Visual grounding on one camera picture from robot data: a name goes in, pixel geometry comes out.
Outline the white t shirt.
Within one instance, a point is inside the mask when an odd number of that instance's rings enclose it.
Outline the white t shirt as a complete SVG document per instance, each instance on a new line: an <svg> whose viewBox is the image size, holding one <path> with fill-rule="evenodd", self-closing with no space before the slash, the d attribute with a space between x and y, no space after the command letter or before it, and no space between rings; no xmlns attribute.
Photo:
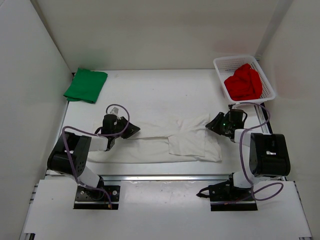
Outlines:
<svg viewBox="0 0 320 240"><path fill-rule="evenodd" d="M94 163L153 164L222 161L222 150L206 124L206 113L192 118L172 118L140 121L140 131L128 139L118 138L110 151L91 151Z"/></svg>

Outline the green t shirt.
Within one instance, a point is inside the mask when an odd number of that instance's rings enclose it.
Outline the green t shirt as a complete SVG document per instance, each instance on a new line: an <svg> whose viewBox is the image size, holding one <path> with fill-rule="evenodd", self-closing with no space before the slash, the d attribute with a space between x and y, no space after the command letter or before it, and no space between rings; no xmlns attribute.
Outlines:
<svg viewBox="0 0 320 240"><path fill-rule="evenodd" d="M84 101L95 104L107 78L108 74L105 72L78 68L63 96L69 102Z"/></svg>

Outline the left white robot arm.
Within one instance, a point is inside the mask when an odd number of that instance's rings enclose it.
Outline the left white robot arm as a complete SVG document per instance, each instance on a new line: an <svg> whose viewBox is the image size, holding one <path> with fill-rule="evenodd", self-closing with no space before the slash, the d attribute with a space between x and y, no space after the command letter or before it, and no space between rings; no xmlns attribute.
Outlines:
<svg viewBox="0 0 320 240"><path fill-rule="evenodd" d="M94 133L66 126L48 157L47 168L74 179L95 201L109 198L103 178L87 167L89 153L110 151L117 138L128 139L140 130L114 113L106 114Z"/></svg>

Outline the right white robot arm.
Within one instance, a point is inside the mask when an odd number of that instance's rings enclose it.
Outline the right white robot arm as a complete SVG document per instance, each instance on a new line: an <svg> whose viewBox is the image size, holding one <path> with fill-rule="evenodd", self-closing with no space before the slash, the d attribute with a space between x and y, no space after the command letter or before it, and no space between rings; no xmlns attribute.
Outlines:
<svg viewBox="0 0 320 240"><path fill-rule="evenodd" d="M227 181L201 189L197 197L209 198L215 205L254 201L254 185L263 178L289 175L291 164L284 135L259 133L252 127L245 129L247 117L243 110L231 107L227 113L219 112L205 126L239 145L242 170L231 173Z"/></svg>

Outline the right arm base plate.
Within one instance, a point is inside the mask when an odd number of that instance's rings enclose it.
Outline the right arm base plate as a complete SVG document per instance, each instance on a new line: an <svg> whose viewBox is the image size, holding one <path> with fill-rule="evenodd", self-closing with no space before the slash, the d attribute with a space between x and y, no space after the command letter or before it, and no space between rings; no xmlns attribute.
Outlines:
<svg viewBox="0 0 320 240"><path fill-rule="evenodd" d="M221 182L208 186L212 212L257 211L257 203L251 196L250 188L234 187L231 183Z"/></svg>

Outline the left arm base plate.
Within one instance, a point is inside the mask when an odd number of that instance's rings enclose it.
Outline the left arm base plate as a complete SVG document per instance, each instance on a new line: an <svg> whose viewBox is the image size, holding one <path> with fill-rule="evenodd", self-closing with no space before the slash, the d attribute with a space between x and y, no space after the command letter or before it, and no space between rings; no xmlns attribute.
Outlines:
<svg viewBox="0 0 320 240"><path fill-rule="evenodd" d="M104 189L108 196L101 190L94 190L79 185L76 189L73 208L75 210L118 210L121 186L100 183L98 188Z"/></svg>

